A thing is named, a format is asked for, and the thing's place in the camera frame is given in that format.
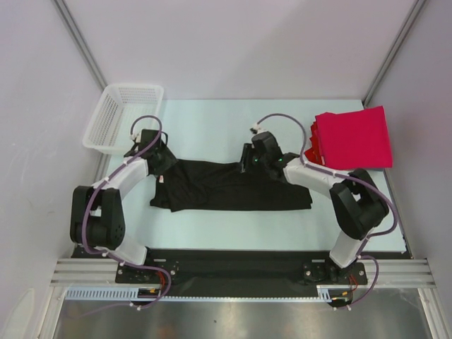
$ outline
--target light blue table surface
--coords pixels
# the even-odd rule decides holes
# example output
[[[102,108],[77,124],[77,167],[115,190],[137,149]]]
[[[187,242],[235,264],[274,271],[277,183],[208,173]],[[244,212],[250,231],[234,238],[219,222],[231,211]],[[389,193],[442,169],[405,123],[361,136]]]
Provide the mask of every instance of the light blue table surface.
[[[267,114],[290,114],[309,131],[317,114],[360,109],[359,100],[167,100],[162,104],[160,117],[163,130],[169,134],[169,147],[177,158],[235,162],[240,159],[243,144],[252,137],[249,128]],[[299,152],[302,133],[292,121],[275,117],[262,126],[274,133],[283,152]],[[107,173],[121,161],[122,157],[112,157]],[[383,172],[372,171],[371,176],[388,196]],[[155,178],[151,176],[123,202],[126,231],[150,248],[319,251],[332,249],[340,231],[331,201],[313,191],[311,210],[278,212],[171,213],[149,206],[154,195]],[[388,229],[392,222],[390,214],[377,231]],[[400,228],[373,238],[366,250],[405,251]]]

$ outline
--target orange wire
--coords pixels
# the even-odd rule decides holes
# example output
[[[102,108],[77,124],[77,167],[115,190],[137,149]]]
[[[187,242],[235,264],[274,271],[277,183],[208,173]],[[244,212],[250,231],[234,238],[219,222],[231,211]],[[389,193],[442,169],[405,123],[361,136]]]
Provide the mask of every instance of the orange wire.
[[[350,275],[349,279],[350,279],[350,284],[353,284],[353,283],[355,284],[355,288],[352,290],[352,292],[354,292],[358,289],[358,282],[353,274]]]
[[[165,277],[163,277],[162,272],[157,272],[158,276],[160,277],[160,284],[162,285],[162,289],[165,286]]]

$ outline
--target red cloth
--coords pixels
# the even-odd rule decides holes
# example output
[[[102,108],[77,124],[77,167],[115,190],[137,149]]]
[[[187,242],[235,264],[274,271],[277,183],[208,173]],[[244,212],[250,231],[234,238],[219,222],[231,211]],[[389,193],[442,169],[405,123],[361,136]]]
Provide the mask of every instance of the red cloth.
[[[316,117],[325,166],[336,170],[392,167],[393,157],[382,106]]]
[[[312,137],[309,138],[311,141],[312,147],[304,152],[304,155],[306,155],[306,158],[313,162],[314,164],[324,165],[322,156],[321,156],[321,149],[319,144],[319,134],[317,132],[317,123],[314,122],[311,126],[311,134]]]

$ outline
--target black cloth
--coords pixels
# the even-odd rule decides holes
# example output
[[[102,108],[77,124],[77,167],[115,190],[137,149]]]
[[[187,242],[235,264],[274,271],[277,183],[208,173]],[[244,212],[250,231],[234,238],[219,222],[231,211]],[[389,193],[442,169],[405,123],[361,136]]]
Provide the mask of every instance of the black cloth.
[[[238,162],[179,160],[157,178],[151,206],[178,210],[303,210],[311,208],[309,190],[241,173]]]

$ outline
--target laundry basket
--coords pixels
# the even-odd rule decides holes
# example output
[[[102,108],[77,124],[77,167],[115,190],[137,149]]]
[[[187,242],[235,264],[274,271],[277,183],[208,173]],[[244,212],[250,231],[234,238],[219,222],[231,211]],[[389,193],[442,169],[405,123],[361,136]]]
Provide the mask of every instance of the laundry basket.
[[[143,115],[158,116],[163,88],[158,85],[122,83],[108,85],[95,108],[83,137],[83,145],[105,154],[122,155],[130,150],[130,127]],[[157,129],[154,119],[143,119],[135,127]]]

